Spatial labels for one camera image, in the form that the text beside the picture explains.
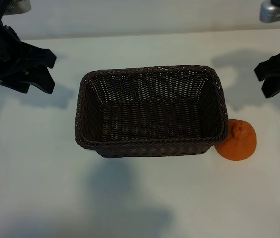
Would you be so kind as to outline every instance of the white surface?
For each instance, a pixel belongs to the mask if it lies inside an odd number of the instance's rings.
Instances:
[[[0,238],[280,238],[280,94],[265,99],[253,74],[280,52],[280,30],[28,42],[58,56],[56,87],[0,87]],[[105,159],[76,144],[87,72],[179,64],[216,69],[230,118],[256,130],[251,158],[232,162],[211,148]]]
[[[259,21],[263,0],[31,0],[6,16],[21,38],[280,28]]]

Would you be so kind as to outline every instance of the basket rim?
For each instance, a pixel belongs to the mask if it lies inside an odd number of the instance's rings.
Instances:
[[[86,90],[83,90],[87,86],[87,82],[91,81],[95,76],[102,76],[108,74],[114,75],[124,75],[131,73],[147,73],[147,72],[172,72],[179,70],[194,70],[206,71],[214,75],[212,79],[217,83],[218,87],[216,89],[216,97],[219,99],[221,105],[221,117],[220,117],[220,126],[221,131],[218,136],[214,137],[199,137],[199,138],[168,138],[168,139],[150,139],[150,140],[121,140],[121,141],[91,141],[87,140],[83,135],[83,131],[80,128],[78,121],[82,121],[83,113],[80,102],[83,102],[85,98]],[[111,147],[142,147],[142,146],[167,146],[167,145],[187,145],[187,144],[196,144],[196,145],[214,145],[222,143],[228,135],[228,115],[226,109],[226,103],[223,96],[223,88],[220,82],[220,79],[214,69],[208,66],[199,66],[199,65],[178,65],[178,66],[155,66],[155,67],[143,67],[143,68],[127,68],[127,69],[109,69],[109,70],[98,70],[93,71],[85,75],[82,79],[78,95],[78,104],[77,104],[77,113],[76,113],[76,122],[75,122],[75,133],[76,133],[76,142],[88,149],[103,149]]]

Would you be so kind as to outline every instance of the white table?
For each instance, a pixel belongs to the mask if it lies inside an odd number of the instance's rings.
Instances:
[[[0,238],[280,238],[280,93],[255,66],[280,30],[33,40],[57,56],[53,94],[0,87]],[[208,65],[230,118],[257,133],[240,162],[203,155],[105,159],[75,142],[79,84],[93,70]]]

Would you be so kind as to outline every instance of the rectangular basket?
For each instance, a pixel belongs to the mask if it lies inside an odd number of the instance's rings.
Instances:
[[[206,66],[100,70],[80,85],[76,141],[103,157],[206,152],[228,134],[224,93]]]

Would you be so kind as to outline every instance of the orange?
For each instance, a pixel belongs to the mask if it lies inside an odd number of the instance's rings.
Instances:
[[[256,149],[257,139],[253,127],[243,120],[229,120],[228,138],[216,145],[218,153],[229,160],[244,160]]]

